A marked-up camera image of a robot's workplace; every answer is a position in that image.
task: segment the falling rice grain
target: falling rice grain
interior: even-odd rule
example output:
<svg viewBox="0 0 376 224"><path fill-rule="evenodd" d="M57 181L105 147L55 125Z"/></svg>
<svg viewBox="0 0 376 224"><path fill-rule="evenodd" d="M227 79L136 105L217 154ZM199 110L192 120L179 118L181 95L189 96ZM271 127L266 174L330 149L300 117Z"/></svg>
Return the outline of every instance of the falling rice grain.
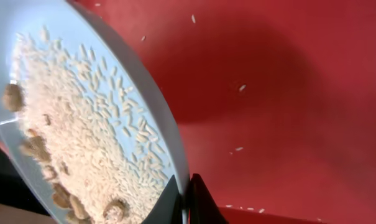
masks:
<svg viewBox="0 0 376 224"><path fill-rule="evenodd" d="M131 122L132 122L131 115L129 115L126 120L127 120L127 125L131 125Z"/></svg>
<svg viewBox="0 0 376 224"><path fill-rule="evenodd" d="M95 112L96 116L99 118L104 118L104 116L100 112Z"/></svg>
<svg viewBox="0 0 376 224"><path fill-rule="evenodd" d="M99 86L99 79L98 79L98 76L96 75L93 78L93 86L94 86L94 89L97 89Z"/></svg>
<svg viewBox="0 0 376 224"><path fill-rule="evenodd" d="M108 78L108 85L111 90L114 90L114 81L112 77Z"/></svg>
<svg viewBox="0 0 376 224"><path fill-rule="evenodd" d="M137 140L139 142L142 142L142 143L145 143L145 142L148 141L148 139L145 136L141 135L141 134L137 134L135 136L135 140Z"/></svg>
<svg viewBox="0 0 376 224"><path fill-rule="evenodd" d="M115 83L115 88L121 88L121 85L122 85L122 78L121 77L119 77L119 78L117 78L117 80L116 80L116 83Z"/></svg>
<svg viewBox="0 0 376 224"><path fill-rule="evenodd" d="M97 98L96 99L96 102L100 105L106 105L108 106L108 104L106 103L106 100L105 99L102 99L102 98Z"/></svg>
<svg viewBox="0 0 376 224"><path fill-rule="evenodd" d="M243 91L246 86L247 86L246 84L240 86L239 91Z"/></svg>
<svg viewBox="0 0 376 224"><path fill-rule="evenodd" d="M158 172L159 170L163 169L163 165L158 164L158 163L154 163L154 164L150 165L150 168L153 169L153 170L157 170L157 172Z"/></svg>
<svg viewBox="0 0 376 224"><path fill-rule="evenodd" d="M110 118L112 115L109 113L108 109L103 108L102 113L105 116L105 118Z"/></svg>
<svg viewBox="0 0 376 224"><path fill-rule="evenodd" d="M145 125L146 130L153 136L157 135L156 131L149 126L149 124Z"/></svg>
<svg viewBox="0 0 376 224"><path fill-rule="evenodd" d="M116 73L117 73L117 67L115 66L115 67L112 68L111 75L115 76Z"/></svg>
<svg viewBox="0 0 376 224"><path fill-rule="evenodd" d="M123 107L123 110L122 110L122 111L124 112L124 111L130 111L130 110L131 110L131 106L130 106L130 105L127 105L127 106L124 106L124 107Z"/></svg>
<svg viewBox="0 0 376 224"><path fill-rule="evenodd" d="M152 177L153 177L154 179L159 179L159 178L160 178L160 177L158 176L158 173L157 173L156 170L152 170L152 169L150 169L149 172L150 172L150 174L152 174Z"/></svg>
<svg viewBox="0 0 376 224"><path fill-rule="evenodd" d="M132 87L132 86L127 87L127 89L126 89L126 93L129 93L129 92L131 92L132 90L134 90L134 87Z"/></svg>
<svg viewBox="0 0 376 224"><path fill-rule="evenodd" d="M123 134L127 137L131 137L130 132L127 130L126 127L123 127Z"/></svg>
<svg viewBox="0 0 376 224"><path fill-rule="evenodd" d="M137 163L137 156L134 153L131 153L131 159L133 162Z"/></svg>
<svg viewBox="0 0 376 224"><path fill-rule="evenodd" d="M90 83L90 84L88 85L88 88L89 88L89 90L91 90L93 93L95 93L96 89L95 89L94 83Z"/></svg>
<svg viewBox="0 0 376 224"><path fill-rule="evenodd" d="M16 33L16 37L17 37L17 40L24 40L25 39L24 35L19 33L19 32Z"/></svg>
<svg viewBox="0 0 376 224"><path fill-rule="evenodd" d="M149 169L149 165L150 165L150 162L149 162L150 160L149 159L146 159L145 160L145 166L144 166L144 169L145 170L148 170Z"/></svg>
<svg viewBox="0 0 376 224"><path fill-rule="evenodd" d="M43 26L40 32L40 38L41 38L41 41L44 43L48 43L50 40L50 34L48 33L48 29L45 26Z"/></svg>
<svg viewBox="0 0 376 224"><path fill-rule="evenodd" d="M70 59L70 54L67 49L63 49L63 54L67 59Z"/></svg>
<svg viewBox="0 0 376 224"><path fill-rule="evenodd" d="M103 94L103 93L97 93L95 96L97 96L98 98L106 100L106 95Z"/></svg>
<svg viewBox="0 0 376 224"><path fill-rule="evenodd" d="M139 125L139 129L142 131L145 129L145 126L146 126L146 120L144 119L143 122L141 122L141 124Z"/></svg>
<svg viewBox="0 0 376 224"><path fill-rule="evenodd" d="M131 125L128 125L127 128L130 130L130 131L133 131L133 132L137 132L138 129L134 126L131 126Z"/></svg>
<svg viewBox="0 0 376 224"><path fill-rule="evenodd" d="M115 117L115 118L119 118L120 117L120 112L119 112L119 107L118 107L118 105L114 105L114 107L113 107L113 116Z"/></svg>
<svg viewBox="0 0 376 224"><path fill-rule="evenodd" d="M87 92L86 88L84 88L84 86L80 82L77 83L76 87L79 89L79 91L81 92L81 94Z"/></svg>
<svg viewBox="0 0 376 224"><path fill-rule="evenodd" d="M120 124L121 124L121 121L115 121L115 122L113 122L112 125L117 127L117 126L120 126Z"/></svg>
<svg viewBox="0 0 376 224"><path fill-rule="evenodd" d="M112 133L113 136L116 135L116 131L114 130L114 128L112 126L109 127L109 130L110 130L110 132Z"/></svg>
<svg viewBox="0 0 376 224"><path fill-rule="evenodd" d="M33 37L30 34L28 36L29 36L29 38L27 39L27 44L29 45L29 47L34 47L36 45L36 43L35 43Z"/></svg>
<svg viewBox="0 0 376 224"><path fill-rule="evenodd" d="M153 187L156 184L156 181L152 179L151 182L149 182L149 187Z"/></svg>
<svg viewBox="0 0 376 224"><path fill-rule="evenodd" d="M98 78L104 77L99 66L96 67L95 73L98 75Z"/></svg>
<svg viewBox="0 0 376 224"><path fill-rule="evenodd" d="M85 101L86 101L87 104L89 104L89 105L93 105L93 104L94 104L94 102L93 102L93 100L92 100L91 98L85 98Z"/></svg>
<svg viewBox="0 0 376 224"><path fill-rule="evenodd" d="M164 150L157 143L154 144L154 148L158 153L164 153Z"/></svg>
<svg viewBox="0 0 376 224"><path fill-rule="evenodd" d="M110 91L109 94L108 94L108 102L109 102L109 104L113 103L113 92L112 91Z"/></svg>
<svg viewBox="0 0 376 224"><path fill-rule="evenodd" d="M108 66L106 65L106 60L105 60L104 57L102 57L102 59L101 59L101 66L102 66L103 70L108 69Z"/></svg>
<svg viewBox="0 0 376 224"><path fill-rule="evenodd" d="M80 50L81 57L86 58L87 57L87 51L86 51L83 44L80 44L79 50Z"/></svg>
<svg viewBox="0 0 376 224"><path fill-rule="evenodd" d="M143 149L142 149L143 147L140 145L140 144L137 144L136 146L135 146L135 151L137 152L137 151L142 151Z"/></svg>
<svg viewBox="0 0 376 224"><path fill-rule="evenodd" d="M138 172L137 172L136 170L134 170L134 174L135 174L135 177L136 177L137 179L139 179L139 174L138 174Z"/></svg>
<svg viewBox="0 0 376 224"><path fill-rule="evenodd" d="M150 141L151 142L157 142L158 141L158 137L157 136L152 137L152 138L150 138Z"/></svg>
<svg viewBox="0 0 376 224"><path fill-rule="evenodd" d="M138 103L135 102L135 100L128 99L128 100L126 100L126 102L127 102L128 104L130 104L132 107L137 107L137 106L138 106Z"/></svg>
<svg viewBox="0 0 376 224"><path fill-rule="evenodd" d="M141 116L141 117L138 118L137 125L141 126L142 122L144 122L144 117L143 116Z"/></svg>
<svg viewBox="0 0 376 224"><path fill-rule="evenodd" d="M151 145L151 142L148 141L148 142L145 144L145 148L150 149L150 145Z"/></svg>
<svg viewBox="0 0 376 224"><path fill-rule="evenodd" d="M56 40L53 41L53 48L55 50L61 50L62 49L61 40L60 39L56 39Z"/></svg>
<svg viewBox="0 0 376 224"><path fill-rule="evenodd" d="M138 131L139 134L145 136L145 137L149 137L150 134L147 132L147 131Z"/></svg>
<svg viewBox="0 0 376 224"><path fill-rule="evenodd" d="M161 158L158 157L158 155L156 155L153 151L149 150L148 151L148 156L152 159L155 159L157 162L161 163L162 160Z"/></svg>
<svg viewBox="0 0 376 224"><path fill-rule="evenodd" d="M89 59L95 61L95 52L92 47L89 48Z"/></svg>
<svg viewBox="0 0 376 224"><path fill-rule="evenodd" d="M142 155L143 153L144 153L144 151L143 150L138 150L138 151L136 151L135 152L137 155Z"/></svg>
<svg viewBox="0 0 376 224"><path fill-rule="evenodd" d="M161 179L168 180L168 177L162 171L158 171L157 173Z"/></svg>

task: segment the red background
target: red background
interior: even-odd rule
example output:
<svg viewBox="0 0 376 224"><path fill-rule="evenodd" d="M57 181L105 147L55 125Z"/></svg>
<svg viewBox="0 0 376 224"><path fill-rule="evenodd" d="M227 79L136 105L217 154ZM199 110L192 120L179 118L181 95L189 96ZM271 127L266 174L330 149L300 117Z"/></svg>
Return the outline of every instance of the red background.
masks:
<svg viewBox="0 0 376 224"><path fill-rule="evenodd" d="M140 56L220 207L376 223L376 0L79 2Z"/></svg>

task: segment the uncooked rice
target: uncooked rice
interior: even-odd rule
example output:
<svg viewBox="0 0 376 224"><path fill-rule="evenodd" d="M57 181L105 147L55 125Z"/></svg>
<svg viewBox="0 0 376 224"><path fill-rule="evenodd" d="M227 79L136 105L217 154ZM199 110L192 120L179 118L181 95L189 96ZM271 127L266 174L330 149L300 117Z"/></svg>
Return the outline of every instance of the uncooked rice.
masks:
<svg viewBox="0 0 376 224"><path fill-rule="evenodd" d="M95 92L99 86L99 77L103 74L99 66L91 74L91 64L86 61L88 57L83 44L79 52L84 61L79 61L77 56L68 56L59 63L58 54L65 54L66 50L37 47L34 39L27 36L29 38L25 40L19 35L16 48L22 54L13 57L13 65L24 64L24 68L19 71L24 78L18 82L24 90L25 106L17 115L20 129L26 136L30 136L28 130L33 129L45 139L45 146L51 156L50 162L39 162L45 178L52 183L62 184L76 196L95 224L142 223L168 180L162 171L161 158L151 150L144 151L142 147L138 151L139 157L132 154L132 161L124 155L114 129L121 122L108 121L112 115L118 119L118 111L117 114L110 114L105 103L100 107L98 100L94 100L107 100L106 94ZM42 33L43 42L46 42L46 37L49 38L49 34L45 29ZM89 49L89 56L94 60L94 51ZM104 57L102 59L101 66L106 70ZM72 66L79 71L73 72L72 68L67 68ZM114 67L110 75L115 76L116 72L117 68ZM90 86L93 99L84 95L86 90L82 83ZM119 80L116 83L117 86L114 86L112 81L117 93L117 88L122 87L119 86ZM138 106L135 101L128 100L127 93L132 90L132 86L127 87L125 97L131 105ZM38 119L43 118L43 114L51 119L50 125L45 119ZM127 116L126 125L133 127L130 114L122 115ZM130 133L125 126L119 126L117 130L126 135L123 138L131 137L131 141L135 138L148 140L139 133ZM151 138L158 138L152 135L156 133L155 130L149 128L148 133ZM150 162L158 164L155 167L158 171L149 169ZM62 172L61 164L67 166L67 174ZM49 166L53 167L56 177ZM110 210L104 217L104 209L115 200L126 205L126 210Z"/></svg>

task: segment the black holder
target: black holder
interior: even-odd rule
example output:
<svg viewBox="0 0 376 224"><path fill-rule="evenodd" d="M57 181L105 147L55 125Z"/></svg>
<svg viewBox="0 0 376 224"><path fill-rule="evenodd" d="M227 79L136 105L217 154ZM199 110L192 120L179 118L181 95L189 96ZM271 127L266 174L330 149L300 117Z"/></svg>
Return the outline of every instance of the black holder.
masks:
<svg viewBox="0 0 376 224"><path fill-rule="evenodd" d="M186 192L179 194L173 175L142 224L182 224L182 210L190 212L190 224L227 224L199 174L193 174Z"/></svg>

